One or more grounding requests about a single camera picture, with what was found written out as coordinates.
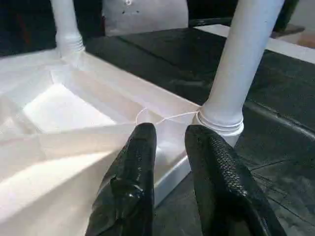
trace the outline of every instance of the white pipe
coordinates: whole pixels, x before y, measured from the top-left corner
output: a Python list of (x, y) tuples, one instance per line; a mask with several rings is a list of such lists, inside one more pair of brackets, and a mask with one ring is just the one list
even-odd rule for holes
[(234, 146), (242, 107), (284, 0), (239, 0), (209, 99), (196, 114)]
[(51, 0), (57, 28), (56, 43), (61, 56), (84, 50), (72, 0)]

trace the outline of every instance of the white plastic tray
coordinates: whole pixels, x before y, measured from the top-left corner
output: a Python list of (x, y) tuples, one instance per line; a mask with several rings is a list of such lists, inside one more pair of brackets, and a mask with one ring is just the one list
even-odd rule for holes
[(83, 236), (138, 123), (157, 129), (156, 204), (189, 173), (184, 133), (197, 105), (87, 53), (41, 52), (0, 68), (1, 236)]

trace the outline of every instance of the black table surface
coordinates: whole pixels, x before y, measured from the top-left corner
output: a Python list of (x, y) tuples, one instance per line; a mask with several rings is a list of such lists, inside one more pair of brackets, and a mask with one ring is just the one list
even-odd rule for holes
[[(225, 38), (175, 29), (88, 42), (87, 52), (192, 102), (208, 98)], [(288, 235), (315, 235), (315, 65), (265, 51), (236, 148)], [(156, 209), (155, 236), (201, 235), (192, 175)]]

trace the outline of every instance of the white cylindrical post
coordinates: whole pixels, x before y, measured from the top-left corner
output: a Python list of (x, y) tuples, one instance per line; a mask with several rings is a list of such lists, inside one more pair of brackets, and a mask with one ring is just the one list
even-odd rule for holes
[(82, 36), (77, 27), (72, 0), (51, 0), (55, 24), (56, 43), (61, 56), (84, 49)]
[(284, 0), (239, 0), (209, 99), (194, 123), (231, 146), (244, 129), (242, 107)]

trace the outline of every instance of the white wall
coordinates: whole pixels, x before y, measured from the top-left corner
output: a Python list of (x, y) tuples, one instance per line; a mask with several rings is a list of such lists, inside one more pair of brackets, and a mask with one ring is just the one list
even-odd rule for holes
[(304, 26), (306, 31), (315, 32), (315, 0), (300, 0), (290, 24)]

